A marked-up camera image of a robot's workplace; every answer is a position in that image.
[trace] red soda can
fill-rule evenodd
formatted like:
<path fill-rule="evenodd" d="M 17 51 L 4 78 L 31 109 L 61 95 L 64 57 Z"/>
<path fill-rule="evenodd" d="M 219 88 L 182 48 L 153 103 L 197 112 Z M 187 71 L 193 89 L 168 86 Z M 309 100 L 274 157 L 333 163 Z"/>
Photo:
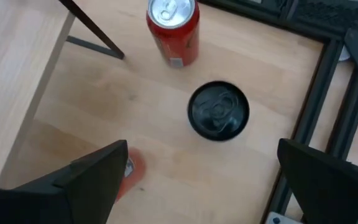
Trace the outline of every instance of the red soda can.
<path fill-rule="evenodd" d="M 169 65 L 184 67 L 197 58 L 200 10 L 195 0 L 149 0 L 146 20 Z"/>
<path fill-rule="evenodd" d="M 141 181 L 146 172 L 146 163 L 140 150 L 130 147 L 124 177 L 119 186 L 116 202 Z"/>

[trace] metal leg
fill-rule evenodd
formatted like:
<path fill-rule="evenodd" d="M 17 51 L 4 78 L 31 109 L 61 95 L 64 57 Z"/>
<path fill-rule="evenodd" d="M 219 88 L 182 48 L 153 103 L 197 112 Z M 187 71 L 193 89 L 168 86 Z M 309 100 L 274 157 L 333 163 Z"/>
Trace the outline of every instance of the metal leg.
<path fill-rule="evenodd" d="M 90 31 L 92 31 L 103 43 L 105 43 L 109 48 L 106 49 L 102 46 L 92 44 L 85 40 L 81 40 L 75 37 L 68 37 L 67 41 L 78 44 L 82 47 L 86 47 L 97 52 L 101 52 L 119 59 L 124 58 L 124 52 L 117 47 L 117 45 L 111 41 L 111 39 L 85 14 L 80 7 L 75 4 L 72 0 L 59 0 L 75 17 L 77 17 Z"/>

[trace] floor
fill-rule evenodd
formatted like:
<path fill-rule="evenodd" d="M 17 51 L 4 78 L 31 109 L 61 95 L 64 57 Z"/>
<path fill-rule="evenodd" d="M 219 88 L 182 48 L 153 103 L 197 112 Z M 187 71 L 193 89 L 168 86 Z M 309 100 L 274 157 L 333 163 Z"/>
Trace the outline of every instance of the floor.
<path fill-rule="evenodd" d="M 291 135 L 322 45 L 201 5 L 200 56 L 175 70 L 147 29 L 147 1 L 79 4 L 126 58 L 65 44 L 10 186 L 126 139 L 144 153 L 147 173 L 109 223 L 258 223 L 279 168 L 278 140 Z M 71 35 L 100 43 L 78 21 Z M 338 65 L 315 148 L 325 148 L 352 67 Z M 250 103 L 248 125 L 227 142 L 203 139 L 186 117 L 191 94 L 212 80 L 234 83 Z M 358 131 L 349 160 L 358 164 Z M 294 198 L 288 215 L 301 215 Z"/>

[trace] wooden surface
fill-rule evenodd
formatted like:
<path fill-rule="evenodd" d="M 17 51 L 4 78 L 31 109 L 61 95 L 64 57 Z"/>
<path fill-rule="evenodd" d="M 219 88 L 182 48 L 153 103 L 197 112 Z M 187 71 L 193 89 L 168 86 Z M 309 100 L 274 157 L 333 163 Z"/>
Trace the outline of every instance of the wooden surface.
<path fill-rule="evenodd" d="M 126 59 L 65 44 L 10 187 L 127 139 L 144 153 L 147 173 L 109 223 L 258 223 L 278 171 L 278 140 L 291 135 L 322 45 L 201 5 L 200 56 L 175 70 L 147 29 L 147 1 L 80 5 Z M 79 22 L 71 35 L 100 44 Z M 351 70 L 338 65 L 313 147 L 325 148 Z M 186 117 L 191 94 L 212 80 L 236 84 L 250 103 L 248 125 L 231 141 L 203 139 Z M 358 143 L 349 157 L 358 164 Z M 300 216 L 296 201 L 288 214 Z"/>
<path fill-rule="evenodd" d="M 0 0 L 0 175 L 24 139 L 72 25 L 69 15 L 58 1 Z"/>

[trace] red object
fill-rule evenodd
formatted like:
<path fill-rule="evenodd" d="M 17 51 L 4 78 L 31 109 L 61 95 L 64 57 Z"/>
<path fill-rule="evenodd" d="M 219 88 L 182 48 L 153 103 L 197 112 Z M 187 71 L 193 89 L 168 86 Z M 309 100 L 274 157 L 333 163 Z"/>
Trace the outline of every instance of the red object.
<path fill-rule="evenodd" d="M 195 11 L 190 20 L 175 29 L 158 26 L 146 13 L 147 25 L 155 43 L 165 60 L 174 67 L 184 67 L 194 62 L 198 56 L 200 9 L 195 1 Z M 181 58 L 183 65 L 175 63 Z"/>
<path fill-rule="evenodd" d="M 145 175 L 146 164 L 140 151 L 134 147 L 128 149 L 128 162 L 125 169 L 124 178 L 119 186 L 116 202 L 133 186 L 141 181 Z"/>

